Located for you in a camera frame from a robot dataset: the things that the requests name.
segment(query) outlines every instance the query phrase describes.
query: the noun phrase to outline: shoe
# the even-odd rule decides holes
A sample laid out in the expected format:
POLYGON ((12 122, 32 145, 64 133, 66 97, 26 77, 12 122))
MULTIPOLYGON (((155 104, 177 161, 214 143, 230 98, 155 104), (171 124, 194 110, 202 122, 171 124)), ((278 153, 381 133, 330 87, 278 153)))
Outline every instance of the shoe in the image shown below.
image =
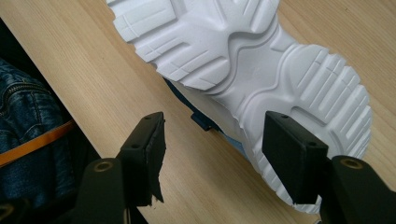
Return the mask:
POLYGON ((301 45, 279 25, 279 0, 107 0, 122 38, 222 131, 284 202, 292 204, 262 154, 267 110, 286 114, 329 146, 329 157, 361 158, 371 107, 355 70, 337 54, 301 45))

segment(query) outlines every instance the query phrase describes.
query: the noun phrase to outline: shoe sole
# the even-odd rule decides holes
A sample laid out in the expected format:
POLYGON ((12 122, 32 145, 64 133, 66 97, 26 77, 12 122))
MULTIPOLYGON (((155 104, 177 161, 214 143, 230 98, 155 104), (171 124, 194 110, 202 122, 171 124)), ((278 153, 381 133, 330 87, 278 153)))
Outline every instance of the shoe sole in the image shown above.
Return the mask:
MULTIPOLYGON (((265 111, 296 119, 329 145, 330 158, 363 155, 371 136, 372 111, 358 74, 328 49, 299 45, 289 37, 277 23, 278 0, 107 3, 120 35, 134 44, 145 62, 230 111, 248 158, 284 202, 292 204, 262 154, 265 111)), ((193 95, 187 98, 194 105, 205 100, 193 95)), ((212 118, 210 109, 203 110, 212 118)), ((294 207, 316 213, 319 203, 320 199, 316 205, 294 207)))

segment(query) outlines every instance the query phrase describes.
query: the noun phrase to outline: denim jacket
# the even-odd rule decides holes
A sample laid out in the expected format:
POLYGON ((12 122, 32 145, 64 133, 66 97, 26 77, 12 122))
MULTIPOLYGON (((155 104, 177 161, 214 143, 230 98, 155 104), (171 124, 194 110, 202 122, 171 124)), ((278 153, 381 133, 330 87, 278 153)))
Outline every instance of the denim jacket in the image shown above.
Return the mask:
MULTIPOLYGON (((0 153, 62 124, 50 92, 0 58, 0 153)), ((64 137, 0 168, 0 201, 27 198, 38 207, 73 187, 64 137)))

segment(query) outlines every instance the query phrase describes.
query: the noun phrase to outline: shoe strap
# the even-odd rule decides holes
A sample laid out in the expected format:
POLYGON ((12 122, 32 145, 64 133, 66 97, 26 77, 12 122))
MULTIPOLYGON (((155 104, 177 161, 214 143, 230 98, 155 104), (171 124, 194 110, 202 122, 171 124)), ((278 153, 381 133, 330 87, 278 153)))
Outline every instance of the shoe strap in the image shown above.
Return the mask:
POLYGON ((40 136, 18 146, 14 147, 11 150, 0 154, 0 168, 16 161, 17 159, 34 152, 67 134, 72 129, 74 129, 77 124, 73 119, 69 120, 65 124, 52 129, 46 133, 41 134, 40 136))

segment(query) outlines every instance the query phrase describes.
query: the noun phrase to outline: wood grain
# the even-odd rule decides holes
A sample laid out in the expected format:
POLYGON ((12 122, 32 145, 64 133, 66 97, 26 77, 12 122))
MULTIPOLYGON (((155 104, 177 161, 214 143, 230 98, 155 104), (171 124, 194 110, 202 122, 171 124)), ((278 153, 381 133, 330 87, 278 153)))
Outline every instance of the wood grain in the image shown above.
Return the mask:
MULTIPOLYGON (((149 223, 314 223, 263 183, 220 134, 203 132, 155 69, 134 55, 104 1, 0 1, 0 16, 102 157, 117 155, 147 114, 163 111, 165 203, 140 208, 149 223)), ((396 4, 284 0, 284 28, 345 56, 374 110, 364 159, 396 190, 396 4)))

